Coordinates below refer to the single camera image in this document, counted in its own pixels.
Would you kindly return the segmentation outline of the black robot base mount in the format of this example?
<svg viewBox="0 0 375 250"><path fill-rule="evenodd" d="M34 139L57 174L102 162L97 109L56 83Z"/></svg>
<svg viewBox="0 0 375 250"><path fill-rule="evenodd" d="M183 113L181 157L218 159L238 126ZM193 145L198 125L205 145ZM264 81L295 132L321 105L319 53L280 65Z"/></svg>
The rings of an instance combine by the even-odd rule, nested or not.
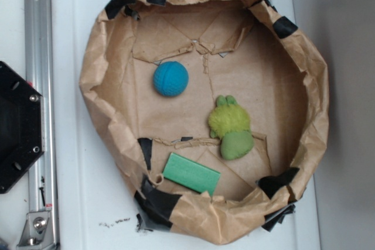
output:
<svg viewBox="0 0 375 250"><path fill-rule="evenodd" d="M1 194L43 154L42 96L1 62Z"/></svg>

